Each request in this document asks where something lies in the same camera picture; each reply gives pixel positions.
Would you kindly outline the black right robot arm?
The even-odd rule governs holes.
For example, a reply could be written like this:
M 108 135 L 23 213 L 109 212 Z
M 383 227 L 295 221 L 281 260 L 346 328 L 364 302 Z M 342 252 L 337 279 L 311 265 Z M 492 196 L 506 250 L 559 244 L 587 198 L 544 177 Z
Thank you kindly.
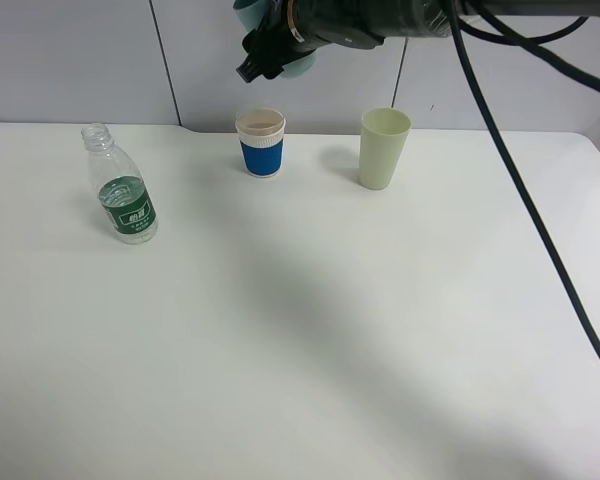
M 272 80 L 288 65 L 304 69 L 303 59 L 330 44 L 372 50 L 392 37 L 445 38 L 448 3 L 461 18 L 478 15 L 474 3 L 495 16 L 600 18 L 600 1 L 235 1 L 236 15 L 259 14 L 245 27 L 237 73 L 246 83 Z

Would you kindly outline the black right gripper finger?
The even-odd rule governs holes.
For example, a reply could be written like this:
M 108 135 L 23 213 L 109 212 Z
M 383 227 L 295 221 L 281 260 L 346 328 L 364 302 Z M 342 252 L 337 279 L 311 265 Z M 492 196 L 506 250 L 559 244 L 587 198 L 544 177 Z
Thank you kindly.
M 267 80 L 276 79 L 284 69 L 275 59 L 251 52 L 237 67 L 236 72 L 244 82 L 251 83 L 259 77 Z

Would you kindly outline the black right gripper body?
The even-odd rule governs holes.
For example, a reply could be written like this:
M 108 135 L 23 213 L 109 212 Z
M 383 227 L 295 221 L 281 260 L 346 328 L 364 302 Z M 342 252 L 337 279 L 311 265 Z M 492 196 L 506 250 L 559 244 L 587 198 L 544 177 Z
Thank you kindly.
M 243 70 L 309 70 L 320 39 L 315 1 L 243 1 Z

